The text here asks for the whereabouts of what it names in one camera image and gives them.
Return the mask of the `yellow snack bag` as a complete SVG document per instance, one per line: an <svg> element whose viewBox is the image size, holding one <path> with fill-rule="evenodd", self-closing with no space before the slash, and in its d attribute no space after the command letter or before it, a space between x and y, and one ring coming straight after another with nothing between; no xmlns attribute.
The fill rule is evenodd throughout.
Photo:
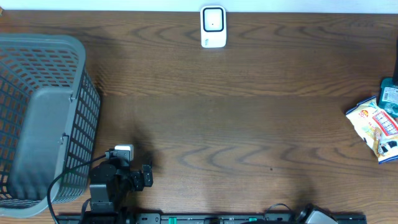
<svg viewBox="0 0 398 224"><path fill-rule="evenodd" d="M379 164L397 160L397 122L378 107L376 96L360 101L345 116L373 151Z"/></svg>

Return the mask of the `blue mouthwash bottle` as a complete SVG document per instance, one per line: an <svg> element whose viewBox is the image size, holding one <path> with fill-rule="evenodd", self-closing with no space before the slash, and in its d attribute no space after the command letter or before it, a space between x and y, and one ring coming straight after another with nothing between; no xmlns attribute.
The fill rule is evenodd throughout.
<svg viewBox="0 0 398 224"><path fill-rule="evenodd" d="M378 107L384 109L392 118L397 118L397 85L392 78L385 78L381 82Z"/></svg>

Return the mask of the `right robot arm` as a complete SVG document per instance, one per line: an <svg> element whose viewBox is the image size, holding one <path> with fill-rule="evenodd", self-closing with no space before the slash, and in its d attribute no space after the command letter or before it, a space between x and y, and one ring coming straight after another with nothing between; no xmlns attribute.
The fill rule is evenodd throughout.
<svg viewBox="0 0 398 224"><path fill-rule="evenodd" d="M303 224L338 224L331 213L312 203L305 206L296 218L296 222Z"/></svg>

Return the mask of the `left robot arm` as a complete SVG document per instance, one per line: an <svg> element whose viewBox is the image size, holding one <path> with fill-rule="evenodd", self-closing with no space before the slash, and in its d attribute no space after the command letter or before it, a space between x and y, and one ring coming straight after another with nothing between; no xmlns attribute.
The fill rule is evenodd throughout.
<svg viewBox="0 0 398 224"><path fill-rule="evenodd" d="M132 192L152 187L152 164L144 164L141 170L131 170L129 162L112 157L90 171L90 208L83 212L81 223L135 223L124 201Z"/></svg>

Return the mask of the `white barcode scanner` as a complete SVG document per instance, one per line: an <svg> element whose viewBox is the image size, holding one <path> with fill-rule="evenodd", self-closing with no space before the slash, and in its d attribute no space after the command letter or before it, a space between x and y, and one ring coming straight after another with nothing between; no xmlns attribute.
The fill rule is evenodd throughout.
<svg viewBox="0 0 398 224"><path fill-rule="evenodd" d="M226 10L223 6L203 6L200 11L203 48L222 48L227 41Z"/></svg>

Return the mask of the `grey plastic shopping basket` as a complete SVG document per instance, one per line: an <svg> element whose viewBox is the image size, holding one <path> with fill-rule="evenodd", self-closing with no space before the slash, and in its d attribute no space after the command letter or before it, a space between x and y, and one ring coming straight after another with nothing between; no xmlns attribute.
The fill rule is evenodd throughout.
<svg viewBox="0 0 398 224"><path fill-rule="evenodd" d="M1 35L1 215L27 218L81 196L100 96L82 43L67 35Z"/></svg>

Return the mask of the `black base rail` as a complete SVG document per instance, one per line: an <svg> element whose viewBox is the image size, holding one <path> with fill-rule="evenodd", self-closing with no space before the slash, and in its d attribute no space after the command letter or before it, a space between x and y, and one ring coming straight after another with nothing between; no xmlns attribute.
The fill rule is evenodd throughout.
<svg viewBox="0 0 398 224"><path fill-rule="evenodd" d="M161 215L159 213L137 213L135 215L58 215L59 223L130 223L130 224L239 224L239 223L288 223L294 220L289 213L268 213L267 215Z"/></svg>

